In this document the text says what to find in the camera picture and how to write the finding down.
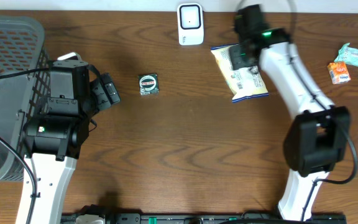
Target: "wood grain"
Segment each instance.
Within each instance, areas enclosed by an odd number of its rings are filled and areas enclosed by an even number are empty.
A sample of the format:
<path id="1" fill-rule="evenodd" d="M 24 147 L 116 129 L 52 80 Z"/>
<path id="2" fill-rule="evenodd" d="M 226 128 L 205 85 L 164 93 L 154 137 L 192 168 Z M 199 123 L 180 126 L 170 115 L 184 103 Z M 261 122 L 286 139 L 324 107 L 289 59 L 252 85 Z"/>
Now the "wood grain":
<path id="1" fill-rule="evenodd" d="M 202 45 L 182 47 L 172 12 L 0 11 L 30 16 L 44 26 L 51 58 L 78 52 L 110 72 L 122 102 L 98 114 L 68 187 L 64 212 L 98 203 L 145 213 L 236 213 L 270 210 L 280 200 L 288 167 L 282 142 L 291 120 L 263 74 L 269 97 L 232 104 L 232 93 L 209 48 L 237 42 L 233 13 L 204 14 Z M 288 27 L 289 14 L 267 14 Z M 313 78 L 352 114 L 358 150 L 358 68 L 333 85 L 327 64 L 347 42 L 358 48 L 358 15 L 299 14 L 295 40 Z M 158 73 L 160 94 L 140 97 L 137 76 Z M 332 179 L 346 178 L 351 156 Z M 20 183 L 0 184 L 0 223 L 14 223 Z M 358 176 L 350 184 L 323 184 L 315 212 L 343 212 L 358 223 Z"/>

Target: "brown wooden surface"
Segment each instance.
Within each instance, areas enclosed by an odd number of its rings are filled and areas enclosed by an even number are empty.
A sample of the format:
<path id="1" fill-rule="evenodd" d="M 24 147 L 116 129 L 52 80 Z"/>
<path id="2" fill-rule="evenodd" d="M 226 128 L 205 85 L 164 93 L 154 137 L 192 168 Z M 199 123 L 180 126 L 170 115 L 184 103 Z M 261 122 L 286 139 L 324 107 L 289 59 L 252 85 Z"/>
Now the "brown wooden surface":
<path id="1" fill-rule="evenodd" d="M 36 18 L 51 58 L 78 52 L 110 72 L 122 101 L 95 117 L 84 143 L 64 212 L 98 203 L 145 213 L 236 213 L 270 210 L 282 197 L 288 167 L 282 142 L 291 123 L 269 78 L 269 97 L 232 104 L 232 93 L 209 48 L 237 42 L 232 13 L 204 14 L 205 39 L 179 45 L 175 12 L 0 11 Z M 288 27 L 289 14 L 267 14 Z M 338 49 L 358 48 L 358 15 L 300 14 L 295 40 L 322 90 L 352 113 L 358 150 L 358 68 L 333 85 L 326 68 Z M 160 94 L 140 97 L 137 76 L 158 73 Z M 331 173 L 345 179 L 351 156 Z M 14 223 L 21 183 L 0 183 L 0 223 Z M 323 184 L 314 212 L 343 212 L 358 223 L 358 176 L 347 185 Z"/>

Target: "green light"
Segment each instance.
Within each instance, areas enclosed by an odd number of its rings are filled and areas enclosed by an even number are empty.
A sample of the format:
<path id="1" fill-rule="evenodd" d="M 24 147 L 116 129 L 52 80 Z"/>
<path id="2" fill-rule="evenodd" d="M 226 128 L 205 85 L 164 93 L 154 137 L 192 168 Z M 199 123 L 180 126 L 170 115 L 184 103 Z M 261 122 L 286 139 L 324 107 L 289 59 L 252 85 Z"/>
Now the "green light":
<path id="1" fill-rule="evenodd" d="M 272 35 L 272 31 L 262 33 L 264 37 L 270 37 Z"/>

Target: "green component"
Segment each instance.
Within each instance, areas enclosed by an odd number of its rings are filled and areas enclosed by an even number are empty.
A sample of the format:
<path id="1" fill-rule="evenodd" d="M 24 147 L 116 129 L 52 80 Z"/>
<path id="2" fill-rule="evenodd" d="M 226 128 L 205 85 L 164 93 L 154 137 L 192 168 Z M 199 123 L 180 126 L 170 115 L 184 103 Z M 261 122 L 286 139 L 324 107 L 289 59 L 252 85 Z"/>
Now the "green component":
<path id="1" fill-rule="evenodd" d="M 262 33 L 264 37 L 270 37 L 272 35 L 272 31 Z"/>
<path id="2" fill-rule="evenodd" d="M 157 218 L 150 217 L 149 218 L 149 224 L 157 224 Z"/>

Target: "circular logo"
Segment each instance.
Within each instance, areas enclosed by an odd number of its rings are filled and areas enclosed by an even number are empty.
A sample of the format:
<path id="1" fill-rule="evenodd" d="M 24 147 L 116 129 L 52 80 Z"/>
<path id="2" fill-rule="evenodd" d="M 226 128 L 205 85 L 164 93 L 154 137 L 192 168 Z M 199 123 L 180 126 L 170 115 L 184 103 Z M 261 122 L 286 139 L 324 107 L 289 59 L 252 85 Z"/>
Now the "circular logo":
<path id="1" fill-rule="evenodd" d="M 145 91 L 151 91 L 157 85 L 157 81 L 153 76 L 146 75 L 139 80 L 140 89 L 144 88 Z"/>

